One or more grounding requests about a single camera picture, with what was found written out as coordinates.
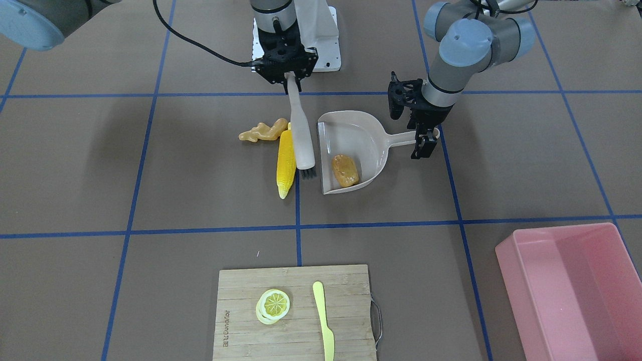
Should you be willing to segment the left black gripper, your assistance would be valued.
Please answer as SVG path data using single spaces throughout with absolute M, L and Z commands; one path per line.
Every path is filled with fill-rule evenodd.
M 388 112 L 397 120 L 404 109 L 410 109 L 407 128 L 415 130 L 415 147 L 412 159 L 430 158 L 436 148 L 436 126 L 439 126 L 451 112 L 452 106 L 438 106 L 426 100 L 422 93 L 424 80 L 401 81 L 395 72 L 391 73 L 388 84 Z

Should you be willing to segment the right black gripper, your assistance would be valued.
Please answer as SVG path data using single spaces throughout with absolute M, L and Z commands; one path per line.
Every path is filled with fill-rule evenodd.
M 287 85 L 286 74 L 294 73 L 296 85 L 311 76 L 318 62 L 316 48 L 306 48 L 299 28 L 288 28 L 275 34 L 258 30 L 258 44 L 263 55 L 254 60 L 252 67 L 271 84 Z

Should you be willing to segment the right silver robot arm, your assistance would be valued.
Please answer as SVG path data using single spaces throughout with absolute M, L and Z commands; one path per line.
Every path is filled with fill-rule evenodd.
M 78 28 L 94 18 L 113 1 L 2 1 L 2 35 L 36 50 L 48 51 L 64 42 Z M 248 62 L 238 62 L 177 32 L 163 18 L 157 2 L 152 2 L 161 24 L 174 36 L 240 68 L 253 68 L 271 84 L 287 87 L 311 76 L 318 62 L 318 50 L 303 45 L 293 1 L 251 1 L 263 55 Z

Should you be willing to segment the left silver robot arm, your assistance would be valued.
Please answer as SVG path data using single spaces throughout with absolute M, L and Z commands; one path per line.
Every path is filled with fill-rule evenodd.
M 427 10 L 423 29 L 438 41 L 426 78 L 401 81 L 392 73 L 388 109 L 397 120 L 410 110 L 407 128 L 415 132 L 411 158 L 433 153 L 445 121 L 473 75 L 527 54 L 536 32 L 522 17 L 536 1 L 437 2 Z

